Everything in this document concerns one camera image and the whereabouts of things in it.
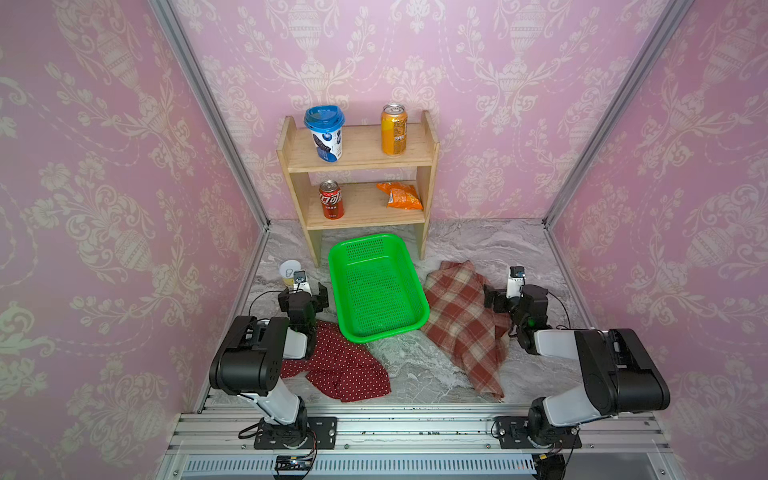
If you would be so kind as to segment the red cola can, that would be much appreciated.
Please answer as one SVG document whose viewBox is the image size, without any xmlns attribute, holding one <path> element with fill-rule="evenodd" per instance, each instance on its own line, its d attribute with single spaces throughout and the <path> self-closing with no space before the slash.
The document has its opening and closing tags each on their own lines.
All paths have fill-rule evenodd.
<svg viewBox="0 0 768 480">
<path fill-rule="evenodd" d="M 326 219 L 337 220 L 344 215 L 342 190 L 335 180 L 327 180 L 319 186 L 320 202 Z"/>
</svg>

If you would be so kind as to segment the blue lidded cup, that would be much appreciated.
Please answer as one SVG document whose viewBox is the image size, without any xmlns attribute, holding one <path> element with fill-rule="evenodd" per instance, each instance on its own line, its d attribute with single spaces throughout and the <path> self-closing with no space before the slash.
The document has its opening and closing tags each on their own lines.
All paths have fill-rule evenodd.
<svg viewBox="0 0 768 480">
<path fill-rule="evenodd" d="M 341 158 L 344 124 L 343 111 L 335 105 L 311 107 L 305 112 L 304 125 L 310 131 L 317 155 L 321 160 L 335 163 Z"/>
</svg>

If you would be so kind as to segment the right aluminium corner post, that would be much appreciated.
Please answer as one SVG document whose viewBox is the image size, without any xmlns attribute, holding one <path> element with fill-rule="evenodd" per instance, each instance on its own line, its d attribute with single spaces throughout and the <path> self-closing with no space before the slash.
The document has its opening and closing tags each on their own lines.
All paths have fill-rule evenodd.
<svg viewBox="0 0 768 480">
<path fill-rule="evenodd" d="M 554 229 L 558 218 L 586 176 L 592 161 L 596 158 L 603 144 L 609 139 L 611 132 L 618 125 L 622 115 L 643 86 L 645 79 L 693 4 L 692 0 L 680 0 L 669 1 L 665 5 L 658 21 L 631 64 L 626 77 L 597 123 L 584 151 L 574 164 L 542 220 L 546 231 L 551 232 Z"/>
</svg>

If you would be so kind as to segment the orange snack bag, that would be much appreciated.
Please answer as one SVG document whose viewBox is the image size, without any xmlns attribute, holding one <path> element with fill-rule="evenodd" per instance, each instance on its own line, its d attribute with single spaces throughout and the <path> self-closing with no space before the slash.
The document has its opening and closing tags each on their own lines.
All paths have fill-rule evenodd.
<svg viewBox="0 0 768 480">
<path fill-rule="evenodd" d="M 413 185 L 402 182 L 382 182 L 376 187 L 388 195 L 387 207 L 400 210 L 422 210 L 423 204 Z"/>
</svg>

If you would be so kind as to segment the black connector box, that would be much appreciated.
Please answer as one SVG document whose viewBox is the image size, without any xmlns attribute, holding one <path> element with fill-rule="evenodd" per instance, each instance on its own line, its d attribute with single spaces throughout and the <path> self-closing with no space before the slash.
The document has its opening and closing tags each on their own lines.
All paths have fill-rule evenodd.
<svg viewBox="0 0 768 480">
<path fill-rule="evenodd" d="M 566 460 L 563 455 L 538 455 L 533 458 L 535 480 L 562 480 L 566 471 Z"/>
</svg>

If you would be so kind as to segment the red plaid skirt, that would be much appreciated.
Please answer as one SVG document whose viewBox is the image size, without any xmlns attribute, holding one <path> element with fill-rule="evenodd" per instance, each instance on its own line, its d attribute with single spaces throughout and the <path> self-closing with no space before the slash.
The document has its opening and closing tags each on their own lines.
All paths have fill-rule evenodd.
<svg viewBox="0 0 768 480">
<path fill-rule="evenodd" d="M 500 369 L 509 350 L 507 316 L 484 306 L 487 279 L 470 261 L 443 261 L 424 292 L 430 316 L 422 331 L 480 394 L 504 398 Z"/>
</svg>

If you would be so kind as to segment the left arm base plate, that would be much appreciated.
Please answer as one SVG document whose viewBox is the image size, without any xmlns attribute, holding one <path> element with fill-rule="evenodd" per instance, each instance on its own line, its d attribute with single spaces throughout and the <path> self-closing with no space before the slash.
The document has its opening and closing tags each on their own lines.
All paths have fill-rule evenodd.
<svg viewBox="0 0 768 480">
<path fill-rule="evenodd" d="M 333 450 L 338 432 L 337 417 L 309 417 L 292 425 L 261 422 L 254 436 L 256 450 Z"/>
</svg>

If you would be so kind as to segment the aluminium front rail frame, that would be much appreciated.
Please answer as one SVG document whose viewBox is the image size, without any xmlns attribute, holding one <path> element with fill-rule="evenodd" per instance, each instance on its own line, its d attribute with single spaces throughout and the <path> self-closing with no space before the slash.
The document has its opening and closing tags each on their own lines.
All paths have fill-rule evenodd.
<svg viewBox="0 0 768 480">
<path fill-rule="evenodd" d="M 212 406 L 179 419 L 161 479 L 534 479 L 535 456 L 563 455 L 564 479 L 680 479 L 684 472 L 651 414 L 623 414 L 577 427 L 582 447 L 502 449 L 489 428 L 521 416 L 508 404 L 319 405 L 310 417 L 337 417 L 333 450 L 256 450 L 238 433 L 254 409 Z M 315 459 L 307 474 L 277 476 L 277 456 Z"/>
</svg>

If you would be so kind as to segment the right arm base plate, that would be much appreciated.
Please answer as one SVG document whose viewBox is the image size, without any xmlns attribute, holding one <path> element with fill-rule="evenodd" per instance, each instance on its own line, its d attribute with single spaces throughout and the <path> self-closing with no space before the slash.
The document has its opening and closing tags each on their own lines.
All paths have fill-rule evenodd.
<svg viewBox="0 0 768 480">
<path fill-rule="evenodd" d="M 528 419 L 521 416 L 495 417 L 489 428 L 489 433 L 499 442 L 502 449 L 557 451 L 582 447 L 582 441 L 576 427 L 555 427 L 552 431 L 542 431 L 532 437 L 529 432 Z"/>
</svg>

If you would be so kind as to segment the red polka dot skirt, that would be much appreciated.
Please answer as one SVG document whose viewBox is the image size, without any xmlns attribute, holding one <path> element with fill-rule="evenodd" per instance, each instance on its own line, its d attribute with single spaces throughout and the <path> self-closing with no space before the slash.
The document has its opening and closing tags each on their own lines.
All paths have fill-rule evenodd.
<svg viewBox="0 0 768 480">
<path fill-rule="evenodd" d="M 324 395 L 343 403 L 384 397 L 392 392 L 385 367 L 362 345 L 350 342 L 335 323 L 319 321 L 309 360 L 284 360 L 281 377 L 305 374 Z"/>
</svg>

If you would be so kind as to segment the green plastic basket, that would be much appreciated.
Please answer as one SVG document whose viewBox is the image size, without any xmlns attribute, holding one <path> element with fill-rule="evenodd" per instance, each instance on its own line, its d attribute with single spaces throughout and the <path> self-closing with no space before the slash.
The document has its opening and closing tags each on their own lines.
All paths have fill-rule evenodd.
<svg viewBox="0 0 768 480">
<path fill-rule="evenodd" d="M 328 255 L 338 324 L 367 344 L 423 327 L 430 316 L 405 242 L 382 233 L 342 241 Z"/>
</svg>

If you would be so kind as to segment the orange soda can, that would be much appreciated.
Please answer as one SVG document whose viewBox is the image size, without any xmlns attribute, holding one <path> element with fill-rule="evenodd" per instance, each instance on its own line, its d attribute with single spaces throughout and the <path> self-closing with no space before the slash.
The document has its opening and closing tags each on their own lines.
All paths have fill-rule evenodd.
<svg viewBox="0 0 768 480">
<path fill-rule="evenodd" d="M 407 147 L 408 114 L 403 105 L 389 103 L 383 107 L 381 114 L 381 145 L 382 151 L 389 156 L 398 156 Z"/>
</svg>

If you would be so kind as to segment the aluminium corner post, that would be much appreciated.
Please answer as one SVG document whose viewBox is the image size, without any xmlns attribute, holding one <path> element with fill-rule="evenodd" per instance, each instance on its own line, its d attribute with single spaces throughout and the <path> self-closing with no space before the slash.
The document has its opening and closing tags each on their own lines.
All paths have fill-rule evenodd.
<svg viewBox="0 0 768 480">
<path fill-rule="evenodd" d="M 665 5 L 658 21 L 631 64 L 626 77 L 597 123 L 584 151 L 574 164 L 542 220 L 546 231 L 551 232 L 554 229 L 558 218 L 586 176 L 592 161 L 596 158 L 603 144 L 609 139 L 611 132 L 618 125 L 622 115 L 643 86 L 645 79 L 693 4 L 692 0 L 680 0 L 669 1 Z"/>
<path fill-rule="evenodd" d="M 259 199 L 246 165 L 237 150 L 237 145 L 227 128 L 222 112 L 215 101 L 201 64 L 195 57 L 192 45 L 177 18 L 172 2 L 168 0 L 150 0 L 149 5 L 174 52 L 191 92 L 197 100 L 213 137 L 221 149 L 257 224 L 263 232 L 268 231 L 270 220 Z"/>
</svg>

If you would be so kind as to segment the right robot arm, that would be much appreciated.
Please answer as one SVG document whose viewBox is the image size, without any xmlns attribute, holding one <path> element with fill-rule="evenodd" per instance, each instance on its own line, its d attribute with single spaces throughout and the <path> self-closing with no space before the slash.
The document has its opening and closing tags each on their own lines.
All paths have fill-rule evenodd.
<svg viewBox="0 0 768 480">
<path fill-rule="evenodd" d="M 516 297 L 487 285 L 483 290 L 484 306 L 509 315 L 526 353 L 579 364 L 579 385 L 532 402 L 525 422 L 532 445 L 560 445 L 585 423 L 669 407 L 669 387 L 634 330 L 556 329 L 548 324 L 547 289 L 523 285 Z"/>
</svg>

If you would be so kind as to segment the small black circuit board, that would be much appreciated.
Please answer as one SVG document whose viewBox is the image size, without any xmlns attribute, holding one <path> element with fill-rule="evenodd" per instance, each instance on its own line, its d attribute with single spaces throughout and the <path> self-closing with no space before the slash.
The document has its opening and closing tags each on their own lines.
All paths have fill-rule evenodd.
<svg viewBox="0 0 768 480">
<path fill-rule="evenodd" d="M 307 475 L 314 466 L 315 459 L 310 456 L 277 456 L 275 459 L 275 474 L 277 476 L 288 473 L 300 473 Z"/>
</svg>

